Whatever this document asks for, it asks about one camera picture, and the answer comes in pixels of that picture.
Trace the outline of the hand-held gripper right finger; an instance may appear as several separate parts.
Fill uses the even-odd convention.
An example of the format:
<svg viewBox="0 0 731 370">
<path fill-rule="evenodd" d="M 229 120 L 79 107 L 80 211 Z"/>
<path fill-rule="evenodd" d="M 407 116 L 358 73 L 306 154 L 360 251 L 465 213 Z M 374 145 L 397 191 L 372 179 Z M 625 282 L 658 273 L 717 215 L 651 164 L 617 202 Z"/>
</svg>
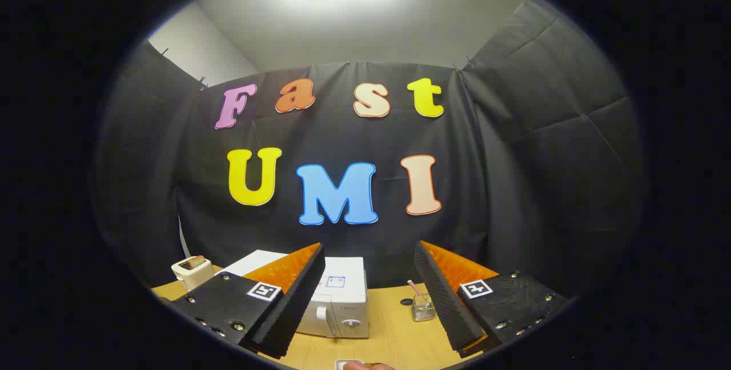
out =
<svg viewBox="0 0 731 370">
<path fill-rule="evenodd" d="M 415 245 L 413 262 L 460 357 L 523 338 L 569 302 L 533 276 L 500 274 L 423 240 Z"/>
</svg>

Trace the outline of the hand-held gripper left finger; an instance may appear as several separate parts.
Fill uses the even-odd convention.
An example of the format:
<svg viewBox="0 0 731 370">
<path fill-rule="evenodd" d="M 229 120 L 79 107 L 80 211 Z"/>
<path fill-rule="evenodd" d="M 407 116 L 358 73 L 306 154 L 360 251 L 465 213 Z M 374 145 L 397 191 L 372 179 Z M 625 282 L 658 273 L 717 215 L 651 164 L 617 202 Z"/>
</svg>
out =
<svg viewBox="0 0 731 370">
<path fill-rule="evenodd" d="M 245 275 L 219 271 L 168 305 L 218 339 L 281 359 L 325 267 L 314 243 Z"/>
</svg>

